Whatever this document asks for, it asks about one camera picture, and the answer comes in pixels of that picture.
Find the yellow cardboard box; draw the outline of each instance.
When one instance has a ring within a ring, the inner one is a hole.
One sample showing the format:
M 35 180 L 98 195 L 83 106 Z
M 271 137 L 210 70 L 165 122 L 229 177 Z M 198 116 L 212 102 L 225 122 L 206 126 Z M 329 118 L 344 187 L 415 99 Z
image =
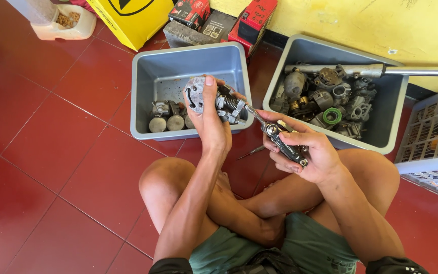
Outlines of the yellow cardboard box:
M 87 0 L 119 41 L 136 51 L 168 20 L 172 0 Z

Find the green shorts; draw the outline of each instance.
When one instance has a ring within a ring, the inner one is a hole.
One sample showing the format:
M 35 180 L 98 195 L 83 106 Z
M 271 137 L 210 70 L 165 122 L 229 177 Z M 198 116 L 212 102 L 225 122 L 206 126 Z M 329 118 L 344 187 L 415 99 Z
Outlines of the green shorts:
M 346 239 L 304 213 L 295 212 L 285 220 L 287 235 L 282 251 L 290 255 L 301 270 L 309 273 L 351 274 L 358 258 Z M 225 273 L 241 266 L 264 248 L 225 227 L 194 249 L 190 264 L 194 274 Z

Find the fingernail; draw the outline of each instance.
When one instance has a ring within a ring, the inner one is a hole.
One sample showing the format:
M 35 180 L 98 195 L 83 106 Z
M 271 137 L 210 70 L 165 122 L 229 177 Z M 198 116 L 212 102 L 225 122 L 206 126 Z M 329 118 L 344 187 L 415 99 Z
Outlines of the fingernail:
M 205 85 L 212 86 L 213 84 L 214 84 L 214 78 L 212 78 L 212 76 L 206 76 L 205 77 Z

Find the small screwdriver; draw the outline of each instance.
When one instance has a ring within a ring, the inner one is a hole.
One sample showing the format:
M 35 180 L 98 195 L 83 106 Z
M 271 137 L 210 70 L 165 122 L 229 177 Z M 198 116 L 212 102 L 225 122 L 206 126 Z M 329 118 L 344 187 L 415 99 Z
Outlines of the small screwdriver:
M 241 158 L 244 158 L 244 157 L 246 157 L 246 156 L 252 155 L 252 154 L 254 154 L 254 153 L 256 153 L 256 152 L 260 152 L 260 151 L 262 151 L 262 150 L 264 150 L 264 149 L 265 149 L 265 146 L 264 146 L 264 145 L 262 145 L 262 146 L 260 146 L 260 147 L 257 147 L 257 148 L 255 148 L 255 149 L 253 149 L 252 151 L 248 152 L 247 154 L 245 154 L 245 155 L 239 157 L 238 159 L 236 159 L 236 161 L 239 160 L 239 159 L 241 159 Z

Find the green rubber ring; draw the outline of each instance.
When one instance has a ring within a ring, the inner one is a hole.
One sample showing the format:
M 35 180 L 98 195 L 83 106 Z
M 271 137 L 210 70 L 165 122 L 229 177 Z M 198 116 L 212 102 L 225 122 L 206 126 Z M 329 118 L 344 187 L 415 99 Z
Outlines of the green rubber ring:
M 336 113 L 337 118 L 336 118 L 336 120 L 331 121 L 331 120 L 327 119 L 327 114 L 329 114 L 329 113 L 333 113 L 333 112 Z M 342 114 L 341 114 L 341 111 L 338 110 L 338 109 L 336 109 L 336 108 L 328 108 L 328 109 L 326 109 L 326 110 L 324 111 L 324 115 L 322 115 L 322 119 L 324 120 L 324 122 L 325 122 L 326 124 L 329 124 L 329 125 L 335 125 L 335 124 L 337 124 L 338 122 L 341 121 L 341 119 L 342 119 Z

